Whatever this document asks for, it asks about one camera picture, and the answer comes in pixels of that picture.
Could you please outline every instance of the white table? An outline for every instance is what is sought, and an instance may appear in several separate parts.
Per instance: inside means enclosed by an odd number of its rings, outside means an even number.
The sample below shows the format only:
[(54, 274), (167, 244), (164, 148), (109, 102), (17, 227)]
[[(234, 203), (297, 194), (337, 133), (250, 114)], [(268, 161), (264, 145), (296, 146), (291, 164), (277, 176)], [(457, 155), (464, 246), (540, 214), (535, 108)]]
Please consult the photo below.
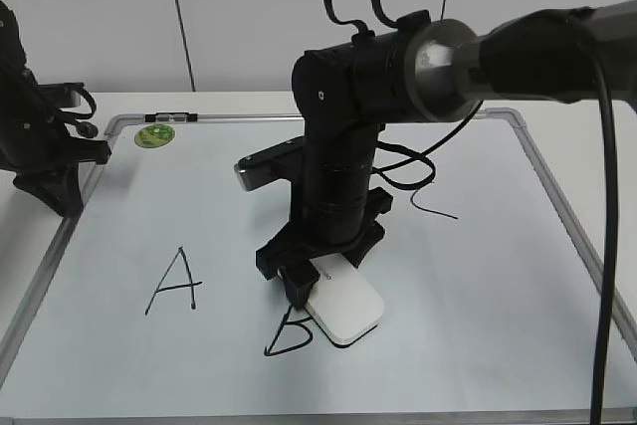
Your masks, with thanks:
[[(117, 114), (188, 111), (205, 113), (296, 112), (292, 95), (272, 93), (95, 94), (95, 122), (104, 131)], [(591, 241), (602, 252), (604, 183), (596, 102), (572, 106), (554, 103), (489, 103), (519, 110), (531, 136), (560, 184)], [(621, 196), (618, 288), (637, 316), (637, 115), (615, 107)], [(0, 336), (9, 326), (29, 283), (60, 224), (37, 200), (16, 191), (9, 173), (0, 172)]]

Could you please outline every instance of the whiteboard frame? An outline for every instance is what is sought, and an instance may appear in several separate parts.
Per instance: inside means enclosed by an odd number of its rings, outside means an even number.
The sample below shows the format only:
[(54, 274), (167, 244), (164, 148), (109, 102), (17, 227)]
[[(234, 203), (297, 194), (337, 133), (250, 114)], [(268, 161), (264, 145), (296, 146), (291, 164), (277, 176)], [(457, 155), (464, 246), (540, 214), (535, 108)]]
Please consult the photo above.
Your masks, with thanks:
[[(152, 124), (154, 122), (186, 123), (192, 116), (188, 113), (157, 113), (157, 114), (122, 114), (115, 116), (108, 124), (105, 139), (111, 148), (114, 147), (121, 131), (132, 125)], [(197, 123), (206, 122), (268, 122), (268, 121), (298, 121), (299, 115), (218, 115), (198, 114)], [(527, 125), (518, 111), (513, 108), (485, 108), (479, 111), (475, 119), (503, 119), (514, 130), (526, 157), (529, 159), (537, 177), (546, 191), (566, 233), (570, 237), (577, 254), (581, 258), (588, 274), (599, 293), (602, 283), (603, 262), (595, 251), (592, 243), (572, 208), (568, 204), (555, 178), (548, 169), (537, 146), (529, 134)], [(85, 203), (91, 199), (103, 166), (92, 165), (82, 188)], [(27, 334), (29, 326), (47, 289), (56, 274), (58, 266), (64, 256), (73, 232), (80, 217), (65, 218), (56, 232), (18, 310), (16, 311), (5, 336), (0, 341), (0, 388), (9, 373), (11, 365), (18, 353), (20, 345)], [(621, 295), (616, 292), (613, 304), (613, 320), (626, 342), (633, 358), (637, 361), (637, 323), (631, 316)], [(215, 424), (292, 424), (303, 423), (323, 424), (396, 424), (396, 425), (486, 425), (486, 424), (577, 424), (588, 423), (588, 410), (520, 410), (520, 411), (481, 411), (481, 412), (422, 412), (422, 413), (381, 413), (381, 414), (324, 414), (324, 415), (255, 415), (255, 416), (224, 416), (224, 417), (170, 417), (170, 418), (99, 418), (72, 420), (78, 423), (103, 425), (115, 423), (117, 425), (145, 425), (170, 423), (176, 425), (194, 425), (203, 423)], [(0, 425), (18, 424), (47, 424), (56, 425), (68, 423), (64, 419), (17, 419), (0, 417)], [(604, 409), (602, 422), (607, 424), (637, 424), (637, 404), (634, 408)]]

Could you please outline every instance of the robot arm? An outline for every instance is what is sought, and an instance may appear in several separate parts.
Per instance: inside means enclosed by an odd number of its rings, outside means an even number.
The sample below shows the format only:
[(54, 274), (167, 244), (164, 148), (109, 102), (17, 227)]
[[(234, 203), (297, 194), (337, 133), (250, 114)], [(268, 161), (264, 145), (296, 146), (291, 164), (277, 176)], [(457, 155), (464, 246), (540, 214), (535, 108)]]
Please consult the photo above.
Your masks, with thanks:
[[(78, 216), (83, 208), (78, 164), (105, 164), (110, 149), (94, 141), (98, 129), (85, 121), (96, 103), (83, 84), (39, 85), (26, 67), (18, 22), (0, 1), (0, 169), (16, 174), (13, 184), (61, 216)], [(91, 112), (67, 111), (70, 99), (82, 96)], [(73, 126), (81, 138), (71, 136)]]
[(304, 136), (236, 167), (248, 190), (279, 178), (292, 183), (290, 222), (257, 252), (257, 266), (267, 279), (283, 278), (298, 308), (319, 278), (309, 259), (342, 253), (357, 267), (383, 237), (375, 217), (389, 211), (391, 196), (368, 187), (387, 123), (458, 121), (482, 100), (595, 99), (589, 49), (613, 97), (636, 105), (637, 1), (539, 11), (482, 37), (457, 20), (431, 22), (427, 11), (391, 21), (371, 0), (393, 29), (376, 36), (361, 20), (338, 20), (331, 0), (324, 3), (333, 22), (358, 32), (297, 60), (292, 87)]

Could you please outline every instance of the small white device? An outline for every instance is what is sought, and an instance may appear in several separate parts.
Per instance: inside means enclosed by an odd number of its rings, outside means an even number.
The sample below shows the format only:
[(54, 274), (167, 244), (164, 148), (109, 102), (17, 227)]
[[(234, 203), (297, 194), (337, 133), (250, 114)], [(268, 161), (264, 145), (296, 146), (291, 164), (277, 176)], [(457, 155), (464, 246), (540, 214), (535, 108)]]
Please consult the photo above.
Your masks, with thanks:
[(340, 254), (312, 263), (320, 279), (310, 292), (306, 309), (334, 345), (352, 345), (380, 322), (382, 297)]

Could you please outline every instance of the round sticker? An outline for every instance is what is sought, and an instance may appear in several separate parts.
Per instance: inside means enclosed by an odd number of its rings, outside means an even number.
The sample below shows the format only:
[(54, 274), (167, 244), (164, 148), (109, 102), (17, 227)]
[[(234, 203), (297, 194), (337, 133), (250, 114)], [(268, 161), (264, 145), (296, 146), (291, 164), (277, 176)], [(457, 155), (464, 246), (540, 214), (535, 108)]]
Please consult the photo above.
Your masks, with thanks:
[(175, 130), (167, 124), (152, 124), (135, 135), (135, 144), (142, 148), (158, 148), (175, 137)]

